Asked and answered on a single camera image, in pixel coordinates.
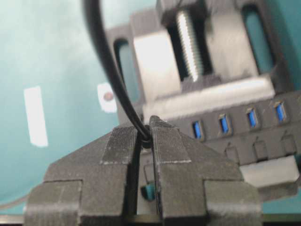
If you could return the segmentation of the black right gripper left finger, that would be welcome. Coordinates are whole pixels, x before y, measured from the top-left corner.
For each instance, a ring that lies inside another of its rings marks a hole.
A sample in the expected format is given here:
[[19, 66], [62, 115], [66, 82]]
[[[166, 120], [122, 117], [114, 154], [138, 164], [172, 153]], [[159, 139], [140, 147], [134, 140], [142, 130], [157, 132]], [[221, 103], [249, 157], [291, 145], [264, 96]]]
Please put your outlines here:
[[50, 164], [24, 212], [26, 226], [123, 226], [136, 213], [139, 134], [112, 132]]

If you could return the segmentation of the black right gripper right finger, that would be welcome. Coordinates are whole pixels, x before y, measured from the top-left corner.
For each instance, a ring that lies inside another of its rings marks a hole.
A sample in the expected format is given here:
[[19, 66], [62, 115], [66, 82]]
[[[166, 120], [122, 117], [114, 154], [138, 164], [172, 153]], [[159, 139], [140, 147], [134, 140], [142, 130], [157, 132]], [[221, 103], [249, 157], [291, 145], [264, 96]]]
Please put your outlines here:
[[262, 225], [259, 193], [237, 164], [157, 116], [150, 130], [163, 225]]

